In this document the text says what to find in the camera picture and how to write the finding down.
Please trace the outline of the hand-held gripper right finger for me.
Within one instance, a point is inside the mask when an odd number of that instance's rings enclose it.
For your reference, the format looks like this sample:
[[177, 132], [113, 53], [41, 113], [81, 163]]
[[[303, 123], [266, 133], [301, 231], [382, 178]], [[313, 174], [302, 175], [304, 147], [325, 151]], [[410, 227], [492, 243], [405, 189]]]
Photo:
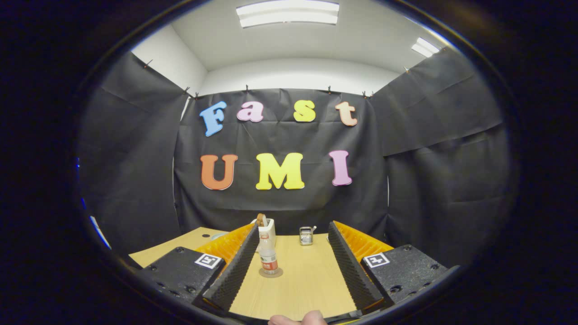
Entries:
[[457, 270], [413, 245], [391, 247], [353, 227], [332, 221], [328, 241], [355, 307], [372, 312], [410, 300]]

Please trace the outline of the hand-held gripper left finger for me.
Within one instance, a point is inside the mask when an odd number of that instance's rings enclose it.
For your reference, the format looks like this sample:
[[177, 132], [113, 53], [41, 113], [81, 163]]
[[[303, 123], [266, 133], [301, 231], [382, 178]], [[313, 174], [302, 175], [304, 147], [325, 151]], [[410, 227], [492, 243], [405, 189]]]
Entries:
[[196, 250], [175, 247], [138, 272], [153, 290], [183, 304], [227, 312], [259, 243], [258, 226], [247, 224]]

